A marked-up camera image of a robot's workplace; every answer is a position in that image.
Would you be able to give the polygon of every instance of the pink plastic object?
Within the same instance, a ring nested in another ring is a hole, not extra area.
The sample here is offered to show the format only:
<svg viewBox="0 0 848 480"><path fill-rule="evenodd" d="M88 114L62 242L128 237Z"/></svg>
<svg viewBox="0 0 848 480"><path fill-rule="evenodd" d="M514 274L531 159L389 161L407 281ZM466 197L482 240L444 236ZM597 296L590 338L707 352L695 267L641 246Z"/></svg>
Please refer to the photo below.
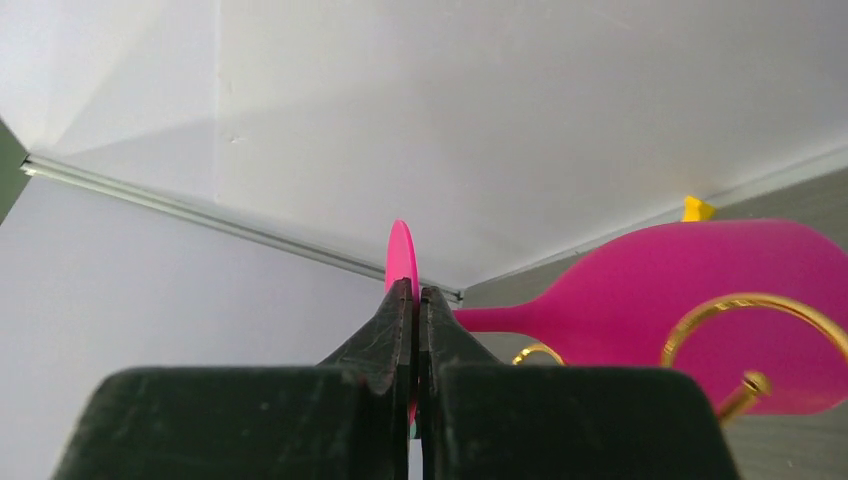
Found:
<svg viewBox="0 0 848 480"><path fill-rule="evenodd" d="M672 223L624 235L568 269L536 300L458 310L472 332L537 338L571 365L657 366L678 321L715 297L760 292L790 297L848 326L848 256L797 223L744 220ZM845 357L804 321L762 308L711 318L674 364L713 405L743 372L771 379L771 396L748 413L809 414L848 396Z"/></svg>
<svg viewBox="0 0 848 480"><path fill-rule="evenodd" d="M392 233L389 234L389 248L386 254L386 291L396 280L409 278L412 280L412 296L415 301L421 295L418 285L418 265L415 263L415 246L412 244L412 234L403 220L395 220Z"/></svg>

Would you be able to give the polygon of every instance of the gold ring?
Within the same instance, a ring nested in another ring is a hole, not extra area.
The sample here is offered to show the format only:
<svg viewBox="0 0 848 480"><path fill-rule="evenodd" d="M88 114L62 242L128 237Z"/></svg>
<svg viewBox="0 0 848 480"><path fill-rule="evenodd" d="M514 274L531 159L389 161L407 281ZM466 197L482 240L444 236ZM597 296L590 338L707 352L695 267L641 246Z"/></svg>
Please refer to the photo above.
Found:
<svg viewBox="0 0 848 480"><path fill-rule="evenodd" d="M544 343L534 343L533 345L530 345L529 347L521 350L521 352L515 358L512 359L512 364L518 365L519 363L523 362L524 359L527 358L531 353L536 352L547 353L548 355L554 357L554 360L556 360L559 365L567 365L558 353L553 351L551 347L545 345Z"/></svg>
<svg viewBox="0 0 848 480"><path fill-rule="evenodd" d="M704 322L719 313L737 308L761 307L778 310L800 318L824 335L848 362L848 335L833 320L797 300L767 293L735 293L702 303L683 316L672 329L663 346L660 365L671 367L683 342ZM724 424L757 403L758 397L771 393L768 378L759 372L746 372L742 385L719 407L719 421Z"/></svg>

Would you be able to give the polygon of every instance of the pink plastic disc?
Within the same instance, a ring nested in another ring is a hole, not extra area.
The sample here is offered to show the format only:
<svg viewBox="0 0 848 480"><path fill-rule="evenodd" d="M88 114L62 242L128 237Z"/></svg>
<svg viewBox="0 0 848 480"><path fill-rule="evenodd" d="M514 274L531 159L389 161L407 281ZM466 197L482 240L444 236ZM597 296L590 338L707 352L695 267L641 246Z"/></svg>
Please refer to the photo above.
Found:
<svg viewBox="0 0 848 480"><path fill-rule="evenodd" d="M415 246L412 244L412 235L406 223L403 220L395 220L392 233L389 234L389 248L386 255L386 291L401 278L412 280L412 296L417 302L420 289L418 265L415 263Z"/></svg>

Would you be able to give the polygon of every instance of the white surface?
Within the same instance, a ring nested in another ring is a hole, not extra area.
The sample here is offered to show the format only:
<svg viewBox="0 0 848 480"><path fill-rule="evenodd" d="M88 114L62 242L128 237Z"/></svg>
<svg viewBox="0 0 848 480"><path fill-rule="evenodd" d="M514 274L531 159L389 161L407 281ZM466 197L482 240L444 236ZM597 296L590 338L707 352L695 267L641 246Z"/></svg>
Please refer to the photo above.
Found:
<svg viewBox="0 0 848 480"><path fill-rule="evenodd" d="M422 275L456 287L848 145L843 0L115 5L74 25L143 8L105 30L121 48L43 17L63 51L111 66L62 75L112 81L49 76L51 98L99 107L48 101L42 153L369 261L402 217ZM17 49L3 65L29 58ZM77 126L58 146L53 112Z"/></svg>
<svg viewBox="0 0 848 480"><path fill-rule="evenodd" d="M0 226L0 478L47 478L88 395L135 365L313 364L382 283L35 178Z"/></svg>
<svg viewBox="0 0 848 480"><path fill-rule="evenodd" d="M846 167L848 167L848 147L841 148L837 151L812 158L801 164L793 165L792 167L787 168L785 170L779 170L770 175L766 175L765 177L761 177L757 180L745 183L730 190L725 190L715 195L711 195L709 197L704 198L703 200L712 205L713 207L721 209L723 207L739 203L749 198L759 197L761 195L765 195L767 193L775 192L782 188L786 188L790 185L795 185L799 182L812 180L814 178L827 175L828 173L834 172L836 170L841 170ZM543 258L538 262L531 263L507 274L495 277L492 280L497 280L499 278L505 278L510 275L515 275L517 273L526 272L528 270L538 268L548 263L563 260L565 258L572 257L580 253L589 252L622 235L626 235L628 233L635 232L637 230L641 230L643 228L651 227L654 225L677 222L680 221L680 217L681 209L676 208L674 210L662 213L655 217L647 218L638 223L628 225L624 228L610 232L591 241L582 243L580 245L575 245L572 248L569 248L568 250L564 250L550 257Z"/></svg>

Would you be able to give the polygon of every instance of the metal edge strip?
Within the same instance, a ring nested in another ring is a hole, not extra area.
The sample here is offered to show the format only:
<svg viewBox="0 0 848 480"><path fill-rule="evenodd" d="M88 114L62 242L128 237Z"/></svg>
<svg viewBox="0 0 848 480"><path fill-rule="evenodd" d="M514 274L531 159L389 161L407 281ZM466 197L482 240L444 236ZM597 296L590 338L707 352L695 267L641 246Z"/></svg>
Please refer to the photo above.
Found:
<svg viewBox="0 0 848 480"><path fill-rule="evenodd" d="M311 245L292 238L286 238L256 226L251 226L234 219L224 218L214 211L204 211L203 208L189 202L180 201L166 195L160 195L137 186L110 179L108 177L87 172L82 169L62 165L36 155L27 156L21 165L21 170L31 177L39 176L54 181L84 188L93 192L118 198L126 202L141 205L168 215L187 220L197 225L228 233L245 240L250 240L277 250L298 255L326 265L353 272L368 278L382 280L385 274L383 267L357 259L340 252L335 252L317 245ZM421 285L439 289L451 303L462 304L461 289L440 285L436 282L421 279Z"/></svg>

